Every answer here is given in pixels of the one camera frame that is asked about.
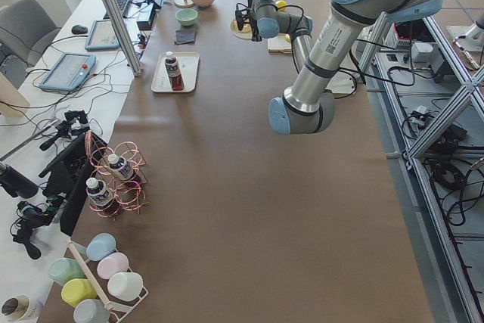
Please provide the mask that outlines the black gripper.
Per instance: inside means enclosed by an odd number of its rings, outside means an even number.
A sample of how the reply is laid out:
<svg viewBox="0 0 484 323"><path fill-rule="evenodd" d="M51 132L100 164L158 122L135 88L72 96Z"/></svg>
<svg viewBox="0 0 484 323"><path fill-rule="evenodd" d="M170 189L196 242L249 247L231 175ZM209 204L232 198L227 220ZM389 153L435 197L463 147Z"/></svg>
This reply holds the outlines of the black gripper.
<svg viewBox="0 0 484 323"><path fill-rule="evenodd" d="M242 32L244 29L244 23L246 21L250 22L251 28L252 28L252 38L251 40L253 42L261 42L262 37L259 34L258 27L257 27L257 22L255 18L253 17L253 12L248 7L247 5L244 5L242 3L237 3L235 5L235 20L237 23L237 30L239 32Z"/></svg>

